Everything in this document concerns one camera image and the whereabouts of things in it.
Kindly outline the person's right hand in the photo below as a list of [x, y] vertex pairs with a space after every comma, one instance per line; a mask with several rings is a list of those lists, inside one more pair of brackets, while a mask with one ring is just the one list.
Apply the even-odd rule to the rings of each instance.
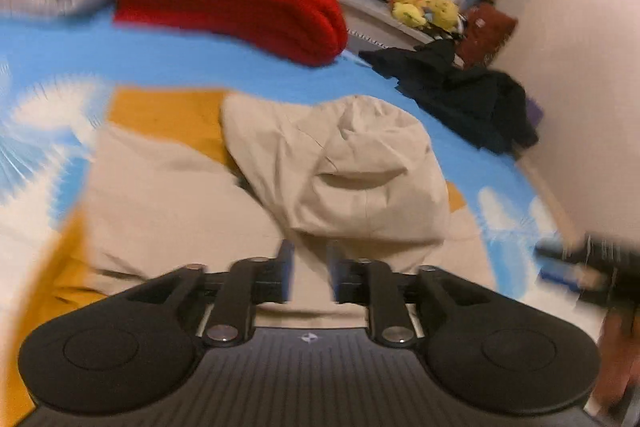
[[620, 402], [629, 385], [639, 382], [639, 314], [608, 311], [598, 341], [600, 372], [592, 399], [601, 412]]

